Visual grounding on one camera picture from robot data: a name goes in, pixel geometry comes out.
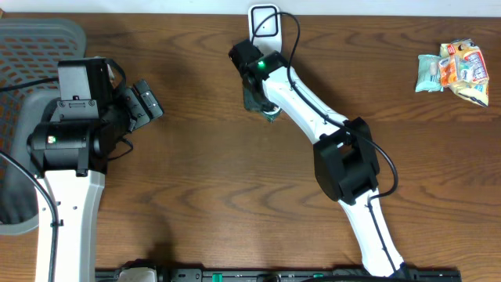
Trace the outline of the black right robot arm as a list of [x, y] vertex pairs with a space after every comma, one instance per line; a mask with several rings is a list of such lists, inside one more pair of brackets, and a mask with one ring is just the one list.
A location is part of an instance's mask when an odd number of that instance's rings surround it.
[[312, 143], [314, 173], [321, 190], [341, 205], [362, 252], [362, 264], [376, 277], [393, 277], [404, 264], [382, 212], [377, 176], [383, 157], [394, 176], [398, 173], [389, 156], [372, 139], [360, 117], [350, 120], [327, 106], [298, 77], [280, 53], [267, 56], [252, 49], [230, 53], [253, 109], [271, 117], [284, 111]]

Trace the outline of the green white small box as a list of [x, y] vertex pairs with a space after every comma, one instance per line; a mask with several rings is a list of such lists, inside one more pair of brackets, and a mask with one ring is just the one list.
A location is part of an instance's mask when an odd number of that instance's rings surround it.
[[474, 79], [474, 63], [460, 59], [458, 63], [458, 80], [471, 83]]

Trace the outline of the white blue snack bag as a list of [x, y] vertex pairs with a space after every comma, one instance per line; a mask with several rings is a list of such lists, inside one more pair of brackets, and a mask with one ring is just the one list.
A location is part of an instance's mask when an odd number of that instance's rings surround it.
[[445, 88], [449, 88], [462, 99], [481, 107], [487, 107], [489, 76], [480, 47], [468, 38], [451, 43], [442, 43], [439, 53], [441, 58], [458, 56], [460, 59], [474, 63], [474, 79], [471, 83], [458, 81], [456, 84]]

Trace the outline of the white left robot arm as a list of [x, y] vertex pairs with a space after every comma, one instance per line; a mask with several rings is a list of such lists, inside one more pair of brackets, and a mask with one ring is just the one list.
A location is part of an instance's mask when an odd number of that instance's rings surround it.
[[71, 107], [96, 107], [90, 100], [62, 101], [55, 91], [34, 105], [40, 122], [27, 138], [38, 189], [37, 281], [117, 281], [100, 272], [96, 223], [110, 153], [125, 135], [164, 113], [146, 81], [114, 97], [97, 119], [65, 117]]

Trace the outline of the teal snack packet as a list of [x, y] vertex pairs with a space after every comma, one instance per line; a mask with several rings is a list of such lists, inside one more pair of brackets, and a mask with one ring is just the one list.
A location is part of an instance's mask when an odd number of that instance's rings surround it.
[[415, 92], [442, 92], [438, 62], [440, 56], [419, 55]]

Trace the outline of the orange small snack box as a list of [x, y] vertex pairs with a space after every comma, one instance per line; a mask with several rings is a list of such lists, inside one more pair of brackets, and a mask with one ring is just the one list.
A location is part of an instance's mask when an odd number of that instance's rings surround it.
[[442, 87], [449, 87], [460, 80], [459, 69], [460, 58], [458, 56], [449, 56], [442, 58], [438, 62], [440, 71], [440, 83]]

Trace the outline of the round green label package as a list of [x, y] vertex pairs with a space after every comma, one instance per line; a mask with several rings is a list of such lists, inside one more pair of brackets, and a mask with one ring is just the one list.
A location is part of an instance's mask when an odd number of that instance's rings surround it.
[[282, 108], [272, 103], [260, 92], [254, 92], [249, 88], [243, 88], [243, 106], [245, 110], [255, 112], [273, 123], [282, 113]]

